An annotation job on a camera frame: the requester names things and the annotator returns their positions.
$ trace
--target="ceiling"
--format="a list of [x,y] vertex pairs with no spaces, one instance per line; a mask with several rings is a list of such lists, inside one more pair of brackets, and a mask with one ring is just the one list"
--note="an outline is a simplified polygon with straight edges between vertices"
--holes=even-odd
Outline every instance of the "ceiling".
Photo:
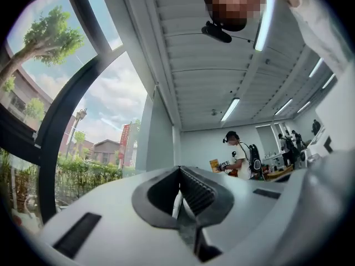
[[[240,103],[224,127],[291,118],[332,74],[323,63],[308,77],[319,56],[305,46],[283,0],[276,1],[262,52],[253,49],[259,19],[229,32],[232,42],[224,44],[201,33],[210,19],[204,0],[125,3],[169,114],[182,131],[221,127],[235,97]],[[274,116],[290,98],[293,102]]]

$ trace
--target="black backpack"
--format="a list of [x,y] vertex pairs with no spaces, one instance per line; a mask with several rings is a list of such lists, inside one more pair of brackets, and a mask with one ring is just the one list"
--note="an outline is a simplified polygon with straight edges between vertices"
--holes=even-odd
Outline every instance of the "black backpack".
[[246,159],[249,162],[250,171],[252,173],[261,173],[261,161],[260,161],[259,151],[258,151],[257,147],[254,144],[248,146],[244,142],[240,142],[240,143],[243,143],[245,146],[247,146],[250,151],[250,158],[248,158],[242,145],[240,145],[240,147],[242,148],[242,150],[245,153]]
[[286,140],[286,147],[287,147],[290,151],[292,151],[292,149],[293,149],[293,147],[294,147],[294,145],[293,145],[293,143],[292,143],[292,140],[289,139],[289,138],[287,138],[287,137],[282,138],[282,139]]

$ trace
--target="tree trunk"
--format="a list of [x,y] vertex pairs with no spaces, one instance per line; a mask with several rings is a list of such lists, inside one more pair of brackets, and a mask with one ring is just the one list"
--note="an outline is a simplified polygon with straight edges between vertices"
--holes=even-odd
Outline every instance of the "tree trunk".
[[34,57],[36,50],[34,46],[25,46],[18,53],[11,57],[6,66],[0,71],[0,88],[6,80],[21,66],[22,63]]

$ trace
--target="street lamp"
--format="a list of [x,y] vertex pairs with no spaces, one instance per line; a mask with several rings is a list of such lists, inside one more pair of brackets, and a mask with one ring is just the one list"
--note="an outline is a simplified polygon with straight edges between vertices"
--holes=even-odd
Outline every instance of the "street lamp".
[[65,158],[68,158],[70,145],[72,144],[72,139],[73,139],[73,136],[74,136],[74,132],[75,132],[77,126],[78,126],[78,123],[79,123],[80,120],[83,120],[86,115],[87,115],[87,109],[84,109],[84,110],[80,109],[77,112],[77,115],[75,116],[75,124],[73,126],[73,131],[72,131],[72,134],[70,136],[70,140],[69,140],[69,143],[68,143],[67,153],[65,154]]

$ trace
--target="fluorescent light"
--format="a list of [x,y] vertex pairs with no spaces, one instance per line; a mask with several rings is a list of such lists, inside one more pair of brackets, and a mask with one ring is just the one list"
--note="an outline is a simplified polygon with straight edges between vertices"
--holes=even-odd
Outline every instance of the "fluorescent light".
[[312,72],[310,73],[310,78],[313,77],[313,75],[316,73],[316,71],[318,70],[318,68],[321,66],[323,62],[323,58],[321,58],[320,60],[318,60],[316,66],[313,68]]
[[326,82],[326,84],[323,86],[322,89],[325,89],[326,86],[329,85],[329,83],[331,82],[331,80],[333,80],[334,76],[335,76],[335,74],[333,74],[333,75],[329,78],[329,80]]
[[297,113],[300,113],[303,109],[306,108],[307,105],[309,105],[311,102],[309,101],[308,103],[306,103],[303,107],[301,107],[301,109],[297,112]]
[[229,106],[229,108],[227,109],[226,113],[224,113],[224,116],[221,119],[221,122],[225,122],[227,120],[227,118],[231,115],[231,113],[233,112],[234,108],[237,106],[237,104],[239,103],[240,99],[238,98],[234,98],[231,105]]
[[291,103],[291,101],[292,101],[292,99],[290,99],[287,103],[285,103],[285,104],[283,105],[283,107],[280,108],[280,109],[275,113],[275,115],[278,115],[282,110],[284,110],[285,107]]
[[260,126],[255,126],[255,128],[259,128],[259,127],[266,127],[266,126],[271,126],[271,125],[270,125],[270,124],[260,125]]
[[261,26],[257,36],[255,50],[262,51],[267,38],[268,30],[270,28],[273,9],[275,7],[276,0],[266,0],[266,9],[262,15]]

